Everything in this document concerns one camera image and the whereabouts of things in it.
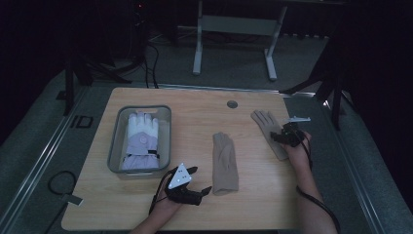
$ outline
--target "clear plastic container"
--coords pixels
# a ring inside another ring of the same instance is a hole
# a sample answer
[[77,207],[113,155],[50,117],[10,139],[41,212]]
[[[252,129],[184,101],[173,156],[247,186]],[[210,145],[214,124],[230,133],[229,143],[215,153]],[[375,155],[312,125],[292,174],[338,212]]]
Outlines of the clear plastic container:
[[[150,113],[152,118],[159,122],[158,154],[160,156],[159,168],[123,170],[122,164],[127,156],[128,123],[130,114],[137,111]],[[107,160],[109,170],[118,175],[120,179],[162,177],[169,168],[170,163],[170,125],[171,111],[166,105],[125,106],[119,110],[113,131],[112,143]]]

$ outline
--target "beige glove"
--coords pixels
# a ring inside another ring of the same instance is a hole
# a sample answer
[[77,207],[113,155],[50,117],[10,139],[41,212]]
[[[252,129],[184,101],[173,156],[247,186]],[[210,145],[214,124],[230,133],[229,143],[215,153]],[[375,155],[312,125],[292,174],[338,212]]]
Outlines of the beige glove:
[[214,134],[212,152],[212,192],[225,195],[238,191],[239,177],[234,142],[223,133]]
[[277,122],[277,119],[273,116],[273,114],[270,111],[254,110],[254,112],[251,113],[251,118],[258,124],[264,138],[267,139],[268,144],[270,144],[277,158],[279,160],[287,159],[288,154],[285,150],[278,142],[271,139],[271,132],[277,134],[282,132],[282,127]]

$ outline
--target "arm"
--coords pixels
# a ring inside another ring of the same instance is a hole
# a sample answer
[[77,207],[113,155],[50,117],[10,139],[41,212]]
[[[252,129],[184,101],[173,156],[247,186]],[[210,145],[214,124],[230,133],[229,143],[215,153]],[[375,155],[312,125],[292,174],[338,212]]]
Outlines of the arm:
[[[308,140],[304,144],[309,148],[311,136],[305,133]],[[322,202],[316,182],[310,169],[310,163],[303,145],[295,147],[283,145],[297,176],[297,185],[301,190]],[[303,233],[337,233],[331,216],[321,207],[299,195],[297,198],[298,213]]]
[[166,198],[165,193],[165,182],[163,189],[161,189],[158,202],[155,205],[152,213],[145,218],[141,223],[139,223],[131,234],[153,234],[157,232],[161,227],[163,227],[175,213],[179,210],[182,204],[175,203],[170,199]]

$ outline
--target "white glove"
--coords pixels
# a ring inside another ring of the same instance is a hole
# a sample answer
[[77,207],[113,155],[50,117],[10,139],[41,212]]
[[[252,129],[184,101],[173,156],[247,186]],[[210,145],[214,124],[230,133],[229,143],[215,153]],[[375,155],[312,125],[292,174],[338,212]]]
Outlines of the white glove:
[[138,111],[132,113],[128,124],[127,158],[123,169],[159,168],[158,119]]

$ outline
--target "round grommet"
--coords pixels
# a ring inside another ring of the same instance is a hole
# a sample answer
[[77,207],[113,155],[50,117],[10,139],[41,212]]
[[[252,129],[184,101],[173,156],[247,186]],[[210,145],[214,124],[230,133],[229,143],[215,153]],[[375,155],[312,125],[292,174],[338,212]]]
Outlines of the round grommet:
[[234,101],[234,100],[228,100],[227,106],[230,107],[231,109],[235,109],[235,108],[238,107],[238,104],[237,104],[237,102]]

